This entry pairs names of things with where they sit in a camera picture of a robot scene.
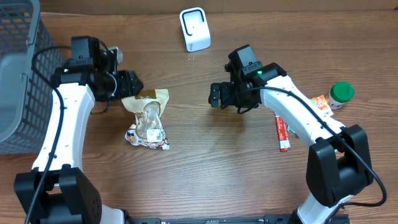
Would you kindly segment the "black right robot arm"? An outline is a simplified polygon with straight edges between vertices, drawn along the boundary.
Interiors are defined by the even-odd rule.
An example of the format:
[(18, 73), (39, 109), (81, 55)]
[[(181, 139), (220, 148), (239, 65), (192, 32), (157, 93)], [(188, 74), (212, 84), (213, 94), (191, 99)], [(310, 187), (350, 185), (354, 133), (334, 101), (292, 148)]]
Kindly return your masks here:
[(368, 137), (315, 106), (276, 63), (263, 65), (250, 45), (229, 55), (229, 82), (213, 83), (209, 104), (245, 113), (260, 104), (280, 116), (308, 147), (306, 182), (310, 195), (291, 215), (267, 215), (266, 223), (349, 223), (337, 211), (373, 182)]

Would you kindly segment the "snack wrapper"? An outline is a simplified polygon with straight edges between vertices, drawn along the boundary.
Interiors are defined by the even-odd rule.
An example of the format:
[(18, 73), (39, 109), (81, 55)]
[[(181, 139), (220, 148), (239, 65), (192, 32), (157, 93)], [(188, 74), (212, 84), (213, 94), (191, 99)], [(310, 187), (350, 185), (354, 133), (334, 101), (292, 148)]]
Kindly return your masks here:
[(133, 146), (144, 146), (151, 149), (169, 150), (170, 144), (166, 137), (164, 129), (150, 129), (149, 136), (144, 133), (140, 137), (135, 130), (136, 125), (132, 125), (132, 129), (128, 129), (125, 133), (125, 139)]

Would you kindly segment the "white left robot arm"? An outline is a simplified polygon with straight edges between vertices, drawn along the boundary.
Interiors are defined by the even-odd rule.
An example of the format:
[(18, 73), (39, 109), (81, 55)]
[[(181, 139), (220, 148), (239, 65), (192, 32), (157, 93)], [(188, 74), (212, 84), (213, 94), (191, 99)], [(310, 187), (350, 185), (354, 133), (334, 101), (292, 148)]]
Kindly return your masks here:
[(83, 143), (88, 118), (97, 101), (137, 96), (143, 83), (118, 70), (122, 52), (90, 36), (71, 39), (72, 53), (46, 79), (52, 112), (42, 148), (29, 172), (19, 173), (14, 191), (26, 223), (131, 223), (123, 209), (105, 206), (83, 173)]

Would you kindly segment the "green lid jar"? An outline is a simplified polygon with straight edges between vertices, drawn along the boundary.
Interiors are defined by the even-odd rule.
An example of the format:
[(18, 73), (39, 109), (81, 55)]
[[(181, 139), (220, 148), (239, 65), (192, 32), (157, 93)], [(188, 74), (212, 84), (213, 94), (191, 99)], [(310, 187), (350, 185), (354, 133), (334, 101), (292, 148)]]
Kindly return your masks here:
[(326, 96), (329, 107), (337, 110), (354, 97), (354, 87), (348, 82), (337, 82)]

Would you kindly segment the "red snack bar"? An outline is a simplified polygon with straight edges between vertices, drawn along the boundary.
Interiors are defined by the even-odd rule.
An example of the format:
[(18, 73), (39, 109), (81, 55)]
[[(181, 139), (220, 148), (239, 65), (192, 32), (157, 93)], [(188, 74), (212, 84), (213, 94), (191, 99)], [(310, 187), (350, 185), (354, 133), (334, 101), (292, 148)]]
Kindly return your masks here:
[(275, 124), (279, 140), (280, 152), (287, 152), (290, 149), (287, 124), (277, 113), (275, 113), (274, 116), (275, 116)]

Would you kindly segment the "teal tissue pack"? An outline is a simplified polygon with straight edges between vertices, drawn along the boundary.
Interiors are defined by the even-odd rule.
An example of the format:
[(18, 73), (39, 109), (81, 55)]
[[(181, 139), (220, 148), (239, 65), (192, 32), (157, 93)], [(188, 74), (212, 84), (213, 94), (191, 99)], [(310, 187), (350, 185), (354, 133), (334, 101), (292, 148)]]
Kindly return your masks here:
[(287, 130), (288, 132), (296, 134), (296, 132), (289, 125), (287, 126)]

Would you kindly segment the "beige brown snack pouch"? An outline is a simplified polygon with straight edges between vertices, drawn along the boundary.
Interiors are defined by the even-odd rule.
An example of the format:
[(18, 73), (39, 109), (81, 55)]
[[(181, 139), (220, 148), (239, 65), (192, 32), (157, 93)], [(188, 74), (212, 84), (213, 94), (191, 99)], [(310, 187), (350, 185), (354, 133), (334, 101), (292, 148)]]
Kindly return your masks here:
[(129, 112), (135, 114), (135, 123), (131, 126), (137, 136), (149, 142), (163, 140), (163, 125), (160, 120), (169, 101), (167, 89), (144, 90), (137, 96), (122, 99)]

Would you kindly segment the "orange tissue pack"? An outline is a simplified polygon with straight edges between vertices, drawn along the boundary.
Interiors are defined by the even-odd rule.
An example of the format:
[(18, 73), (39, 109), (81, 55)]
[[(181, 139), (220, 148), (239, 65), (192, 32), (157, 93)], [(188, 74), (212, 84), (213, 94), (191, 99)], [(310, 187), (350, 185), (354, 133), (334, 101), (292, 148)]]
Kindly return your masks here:
[(334, 115), (324, 95), (313, 97), (312, 101), (326, 116), (332, 117)]

